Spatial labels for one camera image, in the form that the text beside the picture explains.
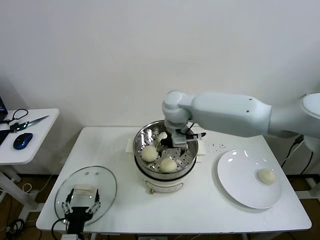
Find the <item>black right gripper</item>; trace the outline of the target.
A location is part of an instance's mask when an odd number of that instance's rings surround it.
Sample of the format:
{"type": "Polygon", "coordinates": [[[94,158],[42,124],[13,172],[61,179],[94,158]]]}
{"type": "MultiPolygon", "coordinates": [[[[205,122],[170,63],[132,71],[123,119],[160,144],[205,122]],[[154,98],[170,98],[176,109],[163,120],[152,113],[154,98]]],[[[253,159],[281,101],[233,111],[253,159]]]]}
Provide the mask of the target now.
{"type": "MultiPolygon", "coordinates": [[[[157,139],[155,141],[155,149],[158,153],[161,153],[163,151],[163,149],[172,149],[173,146],[173,142],[172,142],[172,137],[171,136],[167,136],[166,138],[163,139],[157,139]]],[[[186,151],[189,150],[188,146],[182,146],[179,148],[180,149],[180,155],[184,155],[186,153],[186,151]]]]}

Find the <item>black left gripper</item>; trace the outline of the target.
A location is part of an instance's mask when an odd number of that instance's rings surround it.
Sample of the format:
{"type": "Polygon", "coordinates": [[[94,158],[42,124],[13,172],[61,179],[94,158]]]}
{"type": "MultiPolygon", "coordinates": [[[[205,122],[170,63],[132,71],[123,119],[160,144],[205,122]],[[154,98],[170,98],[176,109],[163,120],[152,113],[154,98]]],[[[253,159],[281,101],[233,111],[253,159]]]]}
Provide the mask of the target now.
{"type": "Polygon", "coordinates": [[[67,195],[66,200],[61,203],[64,218],[68,221],[67,234],[82,234],[85,223],[93,218],[95,213],[101,207],[99,190],[96,190],[94,203],[91,207],[88,206],[75,206],[71,207],[71,200],[74,195],[72,188],[67,195]]]}

